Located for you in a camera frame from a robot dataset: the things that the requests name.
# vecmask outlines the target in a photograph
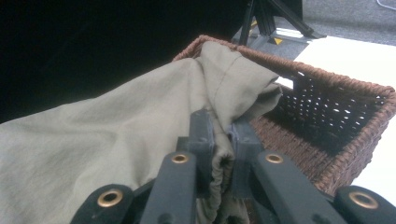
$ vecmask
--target metal ring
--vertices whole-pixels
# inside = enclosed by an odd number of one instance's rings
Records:
[[[349,198],[352,200],[352,202],[361,207],[368,209],[378,208],[378,202],[369,194],[360,191],[354,191],[349,193]]]
[[[283,158],[276,154],[268,154],[265,156],[265,159],[271,163],[281,163],[283,162]]]
[[[119,203],[121,199],[122,191],[119,189],[110,189],[99,196],[98,204],[101,207],[111,207]]]
[[[172,158],[174,163],[184,163],[189,160],[189,157],[183,154],[178,154]]]

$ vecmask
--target olive green fabric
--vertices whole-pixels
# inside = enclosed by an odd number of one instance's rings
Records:
[[[253,118],[276,106],[276,78],[206,42],[197,59],[169,63],[95,99],[1,124],[1,222],[68,223],[103,185],[139,188],[156,177],[177,138],[188,135],[190,114],[205,108],[216,147],[211,197],[197,201],[197,222],[233,216],[247,223],[243,202],[224,193],[233,165],[226,131],[241,115]]]

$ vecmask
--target wicker basket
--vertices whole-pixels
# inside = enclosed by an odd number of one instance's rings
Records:
[[[201,35],[175,60],[200,54],[206,41],[241,52],[293,81],[283,87],[274,111],[254,119],[265,148],[290,156],[318,188],[329,194],[350,185],[370,162],[375,146],[396,113],[392,87],[358,81],[273,55]]]

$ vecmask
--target dark background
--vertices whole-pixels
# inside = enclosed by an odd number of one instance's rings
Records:
[[[301,1],[287,2],[301,11]],[[0,123],[99,96],[171,62],[200,34],[230,40],[246,5],[246,0],[0,2]]]

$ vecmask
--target black plastic bracket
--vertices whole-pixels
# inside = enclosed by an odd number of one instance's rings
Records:
[[[395,206],[378,194],[357,186],[338,189],[334,208],[348,223],[396,223]]]
[[[252,168],[280,223],[346,223],[285,155],[265,150]]]
[[[236,120],[228,135],[233,145],[233,179],[231,183],[233,196],[236,198],[251,198],[249,176],[251,163],[263,151],[262,142],[255,134],[245,118]]]
[[[197,196],[207,198],[212,180],[212,159],[215,147],[213,124],[205,109],[195,111],[190,116],[189,137],[177,139],[177,151],[188,151],[197,158]]]
[[[196,162],[189,152],[165,156],[141,223],[195,223]]]
[[[72,224],[121,224],[134,199],[130,188],[106,185],[94,191],[77,210]]]

